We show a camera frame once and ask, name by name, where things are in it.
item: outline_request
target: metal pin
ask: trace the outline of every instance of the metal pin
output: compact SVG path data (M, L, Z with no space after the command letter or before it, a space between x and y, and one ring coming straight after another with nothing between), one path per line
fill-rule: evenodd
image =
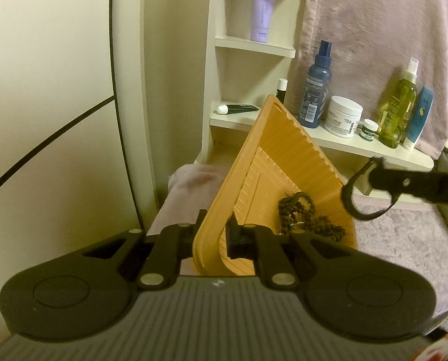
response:
M305 225L305 224L306 223L304 221L298 221L298 222L295 222L294 224L291 224L289 226L289 228L294 229L294 227L300 227L300 226Z
M156 286L164 282L164 276L158 273L147 273L140 277L140 282L144 285Z
M276 285L289 286L295 282L295 277L290 273L277 273L273 275L272 281Z

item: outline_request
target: black strap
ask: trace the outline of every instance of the black strap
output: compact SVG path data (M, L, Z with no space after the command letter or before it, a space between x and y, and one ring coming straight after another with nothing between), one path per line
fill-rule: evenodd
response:
M358 178L365 174L372 166L376 167L383 167L382 159L378 157L372 157L365 165L362 167L352 178L349 179L347 184L345 184L341 190L341 200L342 203L347 210L347 212L352 215L352 217L360 220L360 221L369 221L374 220L375 218L378 218L382 216L384 213L386 213L390 208L394 206L394 204L398 201L399 196L401 194L392 194L391 195L391 205L387 209L379 210L376 213L366 214L361 213L357 208L354 206L354 203L352 202L352 193L354 188L354 183Z

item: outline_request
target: blue tube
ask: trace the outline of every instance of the blue tube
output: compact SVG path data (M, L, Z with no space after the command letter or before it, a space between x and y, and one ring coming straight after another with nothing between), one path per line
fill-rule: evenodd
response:
M426 86L423 87L419 94L416 111L407 130L407 136L403 142L403 147L407 150L413 150L416 142L419 140L424 124L428 119L429 111L431 111L433 99L434 91Z

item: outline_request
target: blue spray bottle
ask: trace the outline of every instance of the blue spray bottle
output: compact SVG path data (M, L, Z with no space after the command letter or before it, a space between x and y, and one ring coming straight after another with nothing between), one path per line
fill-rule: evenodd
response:
M307 73L306 88L302 97L299 123L307 128L317 128L327 97L327 86L331 80L331 43L321 41L319 53Z

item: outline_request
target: spray nozzle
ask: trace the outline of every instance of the spray nozzle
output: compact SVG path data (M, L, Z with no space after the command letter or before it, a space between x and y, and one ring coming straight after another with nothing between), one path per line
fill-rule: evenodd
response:
M409 61L409 66L407 67L407 71L409 73L418 74L418 66L419 66L419 61L415 58L411 58L411 60Z
M321 46L319 46L319 52L316 54L314 63L317 66L323 68L329 68L331 66L331 42L321 41Z

